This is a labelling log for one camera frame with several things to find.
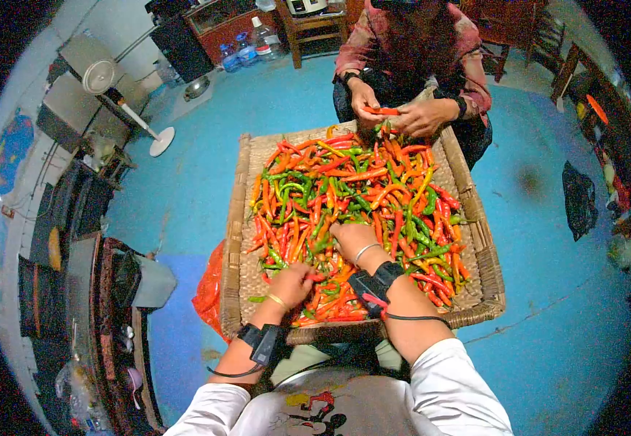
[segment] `black plastic bag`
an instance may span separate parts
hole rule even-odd
[[[562,170],[562,189],[565,192],[567,225],[576,242],[597,225],[599,211],[594,205],[594,182],[566,161]]]

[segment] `gold bangle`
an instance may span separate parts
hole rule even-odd
[[[269,293],[268,297],[273,299],[273,300],[275,300],[277,303],[281,304],[281,307],[283,307],[284,309],[289,310],[289,308],[286,306],[286,303],[281,298],[279,298],[278,296],[276,296],[276,295],[274,295],[272,293]]]

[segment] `blue painted floor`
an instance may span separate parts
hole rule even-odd
[[[147,252],[160,246],[178,288],[150,316],[156,398],[172,425],[225,350],[191,305],[209,254],[223,239],[238,137],[287,133],[337,122],[333,57],[301,70],[290,59],[220,74],[212,98],[180,118],[182,88],[154,97],[151,126],[172,124],[170,148],[151,158],[151,140],[126,150],[139,168],[110,204],[108,235]],[[477,370],[506,407],[517,435],[578,435],[606,399],[631,337],[625,297],[631,277],[607,263],[606,188],[601,168],[567,103],[492,86],[494,144],[473,170],[500,257],[507,311],[458,332]],[[574,242],[562,192],[565,160],[597,186],[597,227]],[[524,180],[535,176],[536,183]]]

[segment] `electric fan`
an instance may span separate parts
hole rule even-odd
[[[154,141],[153,144],[151,144],[149,154],[154,157],[160,155],[171,144],[172,138],[175,137],[175,129],[173,127],[167,127],[160,134],[155,133],[136,112],[131,110],[125,102],[125,97],[114,87],[114,80],[115,62],[109,59],[101,59],[87,68],[81,82],[86,92],[92,93],[95,96],[104,94],[106,97],[110,98],[110,100],[117,103],[139,126],[143,127],[144,130],[153,136]]]

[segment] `person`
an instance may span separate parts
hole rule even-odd
[[[450,123],[468,168],[492,143],[492,104],[477,27],[453,4],[419,0],[365,0],[362,15],[335,59],[333,101],[341,123],[358,118],[371,128],[385,115],[366,106],[395,108],[396,128],[429,137]],[[425,88],[433,99],[410,102]]]
[[[377,244],[372,227],[333,224],[338,250],[374,274],[391,257]],[[273,278],[267,298],[250,323],[279,324],[311,291],[312,268],[294,263]],[[436,307],[404,275],[387,291],[388,313],[436,316]],[[475,370],[462,343],[436,319],[387,318],[388,337],[410,363],[410,383],[357,373],[349,368],[317,368],[294,375],[272,392],[251,400],[260,372],[241,378],[212,375],[200,387],[166,436],[188,435],[511,435],[502,405]],[[249,371],[251,347],[231,342],[217,372]]]

